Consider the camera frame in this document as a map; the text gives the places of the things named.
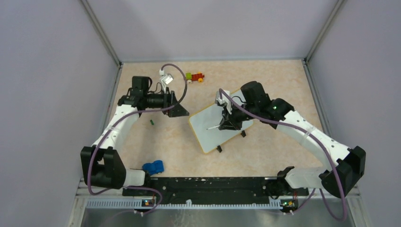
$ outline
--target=gray wall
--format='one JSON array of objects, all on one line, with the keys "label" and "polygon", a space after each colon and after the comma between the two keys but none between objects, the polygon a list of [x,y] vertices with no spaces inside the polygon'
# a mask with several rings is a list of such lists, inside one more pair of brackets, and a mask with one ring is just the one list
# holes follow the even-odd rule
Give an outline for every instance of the gray wall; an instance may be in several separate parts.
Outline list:
[{"label": "gray wall", "polygon": [[116,75],[77,0],[0,2],[0,226],[65,226]]},{"label": "gray wall", "polygon": [[399,226],[401,1],[348,1],[312,59],[334,137],[366,150],[362,197],[375,226]]},{"label": "gray wall", "polygon": [[121,61],[301,58],[337,0],[89,0]]}]

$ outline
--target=table surface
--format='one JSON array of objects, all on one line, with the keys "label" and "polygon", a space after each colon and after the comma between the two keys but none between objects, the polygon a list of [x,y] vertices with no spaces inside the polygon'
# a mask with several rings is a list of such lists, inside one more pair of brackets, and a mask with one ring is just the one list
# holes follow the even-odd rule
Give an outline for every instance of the table surface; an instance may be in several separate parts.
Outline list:
[{"label": "table surface", "polygon": [[[321,130],[301,60],[280,61],[185,61],[172,62],[184,73],[202,72],[203,83],[188,85],[182,101],[190,114],[214,102],[219,88],[236,91],[256,80],[263,84],[271,99],[283,98],[305,119]],[[155,89],[164,62],[125,63],[123,65],[112,114],[118,99],[131,87],[132,76],[149,76]],[[173,67],[169,84],[181,96],[184,83]],[[204,154],[188,123],[189,117],[169,118],[162,113],[144,113],[133,125],[122,151],[126,168],[141,168],[144,163],[162,160],[165,171],[159,176],[276,176],[287,166],[317,167],[322,164],[292,138],[259,121],[254,121],[245,138],[235,136],[224,144],[223,152]]]}]

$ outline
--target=black bracket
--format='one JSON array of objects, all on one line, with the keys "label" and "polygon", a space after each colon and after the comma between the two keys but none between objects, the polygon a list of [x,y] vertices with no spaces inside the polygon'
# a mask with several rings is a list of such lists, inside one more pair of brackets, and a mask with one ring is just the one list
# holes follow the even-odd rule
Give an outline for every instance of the black bracket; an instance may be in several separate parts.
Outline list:
[{"label": "black bracket", "polygon": [[293,195],[294,192],[297,192],[298,195],[300,195],[298,192],[308,192],[307,189],[303,188],[291,188],[289,184],[287,183],[285,177],[287,173],[293,169],[293,166],[289,166],[285,168],[282,171],[279,171],[277,173],[277,178],[276,179],[269,179],[267,180],[266,184],[266,193],[272,197],[272,198],[277,198],[281,195]]},{"label": "black bracket", "polygon": [[[241,107],[257,116],[280,121],[285,119],[284,116],[289,111],[294,111],[294,107],[281,98],[270,100],[269,95],[265,93],[262,84],[259,82],[251,81],[244,84],[241,87],[241,92],[246,102]],[[219,130],[241,130],[242,122],[253,119],[236,106],[232,105],[231,107],[231,113],[228,112],[226,107],[223,107]],[[276,124],[267,124],[274,129],[277,128]]]},{"label": "black bracket", "polygon": [[154,92],[149,92],[149,81],[151,81],[149,77],[132,77],[132,87],[129,89],[129,93],[122,96],[117,104],[131,105],[138,110],[167,108],[175,105],[174,108],[163,111],[163,114],[169,117],[189,115],[189,112],[178,103],[174,91],[170,91],[167,87],[166,92],[161,91],[160,94],[154,94]]},{"label": "black bracket", "polygon": [[[356,146],[354,149],[348,149],[349,154],[344,160],[338,159],[339,165],[336,167],[340,177],[344,195],[355,186],[359,179],[364,175],[366,152]],[[333,196],[340,198],[340,192],[337,186],[333,171],[326,171],[319,175],[323,187]]]},{"label": "black bracket", "polygon": [[[268,204],[269,195],[277,181],[268,177],[150,177],[145,187],[160,191],[162,204]],[[300,196],[308,195],[307,189],[296,189]],[[145,190],[123,189],[123,196],[153,196]]]},{"label": "black bracket", "polygon": [[[89,162],[95,151],[95,146],[84,147],[81,150],[82,172],[84,173],[85,184],[87,184],[87,174]],[[92,166],[90,177],[92,186],[102,188],[120,189],[124,185],[126,170],[117,151],[112,147],[99,149]]]}]

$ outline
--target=toy car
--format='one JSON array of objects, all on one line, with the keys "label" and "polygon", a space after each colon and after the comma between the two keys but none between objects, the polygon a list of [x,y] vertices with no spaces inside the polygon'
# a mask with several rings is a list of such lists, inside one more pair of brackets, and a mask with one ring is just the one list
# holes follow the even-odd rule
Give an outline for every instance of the toy car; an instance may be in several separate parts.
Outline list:
[{"label": "toy car", "polygon": [[142,166],[144,171],[147,171],[150,175],[160,174],[164,172],[163,162],[161,160],[156,160],[153,163],[145,163]]},{"label": "toy car", "polygon": [[201,72],[198,72],[197,74],[191,74],[190,72],[187,72],[185,74],[185,77],[187,79],[187,82],[189,84],[192,83],[192,81],[198,81],[199,83],[203,82],[203,78],[205,78],[205,75],[202,74]]}]

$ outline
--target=red toy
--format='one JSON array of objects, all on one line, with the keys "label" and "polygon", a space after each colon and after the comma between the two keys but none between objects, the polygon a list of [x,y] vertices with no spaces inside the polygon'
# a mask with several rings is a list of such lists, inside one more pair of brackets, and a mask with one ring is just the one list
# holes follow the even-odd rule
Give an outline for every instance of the red toy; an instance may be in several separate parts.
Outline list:
[{"label": "red toy", "polygon": [[188,83],[192,83],[192,81],[198,81],[199,83],[202,83],[203,78],[205,78],[205,75],[202,74],[201,72],[198,72],[197,74],[191,74],[190,72],[187,72],[185,74],[185,77]]}]

